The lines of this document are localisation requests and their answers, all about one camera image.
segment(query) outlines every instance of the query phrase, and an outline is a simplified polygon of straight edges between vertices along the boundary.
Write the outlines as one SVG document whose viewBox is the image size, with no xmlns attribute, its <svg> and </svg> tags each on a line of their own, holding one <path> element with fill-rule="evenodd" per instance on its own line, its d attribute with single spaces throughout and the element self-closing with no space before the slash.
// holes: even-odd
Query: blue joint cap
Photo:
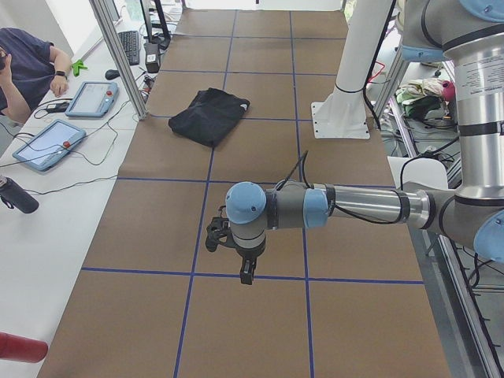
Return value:
<svg viewBox="0 0 504 378">
<path fill-rule="evenodd" d="M 473 16 L 490 22 L 504 22 L 502 0 L 458 0 Z"/>
<path fill-rule="evenodd" d="M 474 251 L 482 258 L 504 263 L 504 210 L 480 227 L 474 237 Z"/>
<path fill-rule="evenodd" d="M 226 214 L 235 224 L 255 221 L 266 207 L 266 194 L 256 183 L 236 183 L 226 194 Z"/>
<path fill-rule="evenodd" d="M 328 199 L 320 189 L 306 189 L 302 205 L 305 228 L 323 227 L 328 221 Z"/>
<path fill-rule="evenodd" d="M 441 49 L 403 45 L 402 59 L 405 61 L 445 61 L 447 58 Z"/>
</svg>

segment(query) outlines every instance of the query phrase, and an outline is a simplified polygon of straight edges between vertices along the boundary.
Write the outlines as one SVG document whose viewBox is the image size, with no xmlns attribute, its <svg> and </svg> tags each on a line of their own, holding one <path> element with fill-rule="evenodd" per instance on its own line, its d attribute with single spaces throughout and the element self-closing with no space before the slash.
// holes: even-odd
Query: person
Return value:
<svg viewBox="0 0 504 378">
<path fill-rule="evenodd" d="M 25 123 L 49 89 L 60 97 L 69 87 L 67 53 L 26 31 L 0 28 L 0 58 L 0 113 L 11 120 Z"/>
</svg>

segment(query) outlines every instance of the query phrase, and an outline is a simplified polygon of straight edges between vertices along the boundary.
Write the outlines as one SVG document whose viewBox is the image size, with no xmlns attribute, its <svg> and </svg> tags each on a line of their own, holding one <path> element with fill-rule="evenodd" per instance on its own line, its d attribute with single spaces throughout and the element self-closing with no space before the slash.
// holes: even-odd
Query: person's arm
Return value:
<svg viewBox="0 0 504 378">
<path fill-rule="evenodd" d="M 50 47 L 49 60 L 54 63 L 54 71 L 62 71 L 68 75 L 72 67 L 72 61 L 66 52 L 58 49 L 57 47 Z M 64 76 L 55 76 L 50 83 L 50 89 L 56 97 L 63 95 L 69 89 L 69 83 Z"/>
<path fill-rule="evenodd" d="M 11 120 L 23 124 L 28 120 L 32 112 L 23 95 L 13 83 L 13 75 L 10 70 L 12 58 L 12 55 L 7 55 L 6 66 L 3 70 L 0 70 L 0 88 L 7 100 L 7 107 L 2 110 L 2 113 Z"/>
</svg>

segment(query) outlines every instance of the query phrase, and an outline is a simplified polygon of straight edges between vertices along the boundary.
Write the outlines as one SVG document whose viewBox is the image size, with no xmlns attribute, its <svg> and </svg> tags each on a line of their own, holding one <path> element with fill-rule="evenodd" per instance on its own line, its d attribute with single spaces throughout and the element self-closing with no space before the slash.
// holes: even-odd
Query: black cylinder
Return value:
<svg viewBox="0 0 504 378">
<path fill-rule="evenodd" d="M 0 197 L 3 202 L 6 202 L 6 205 L 17 207 L 25 214 L 33 213 L 39 208 L 37 200 L 9 177 L 6 177 L 6 183 L 0 186 Z"/>
</svg>

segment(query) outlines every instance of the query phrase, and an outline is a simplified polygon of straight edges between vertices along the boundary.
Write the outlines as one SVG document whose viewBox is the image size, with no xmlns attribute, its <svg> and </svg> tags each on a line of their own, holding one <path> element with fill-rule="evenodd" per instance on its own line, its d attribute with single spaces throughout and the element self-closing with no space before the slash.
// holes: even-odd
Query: black keyboard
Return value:
<svg viewBox="0 0 504 378">
<path fill-rule="evenodd" d="M 136 30 L 120 31 L 120 44 L 123 46 L 129 65 L 140 64 L 140 34 Z"/>
</svg>

